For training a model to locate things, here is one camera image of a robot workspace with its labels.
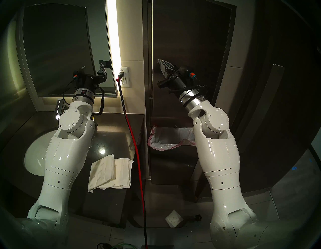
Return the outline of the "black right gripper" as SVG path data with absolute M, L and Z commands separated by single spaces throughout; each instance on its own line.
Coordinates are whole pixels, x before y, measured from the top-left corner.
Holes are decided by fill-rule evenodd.
M 168 88 L 169 94 L 182 94 L 194 90 L 194 86 L 187 86 L 180 74 L 175 74 L 179 68 L 165 60 L 158 60 L 158 65 L 165 79 L 158 81 L 158 88 Z

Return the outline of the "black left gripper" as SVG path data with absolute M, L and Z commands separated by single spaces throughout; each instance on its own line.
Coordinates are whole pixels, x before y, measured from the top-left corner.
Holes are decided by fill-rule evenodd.
M 79 69 L 79 75 L 85 73 L 84 69 L 86 66 L 83 66 Z M 103 63 L 100 63 L 100 68 L 97 71 L 98 76 L 75 76 L 75 89 L 85 88 L 88 90 L 95 90 L 99 87 L 99 84 L 107 80 L 107 73 Z

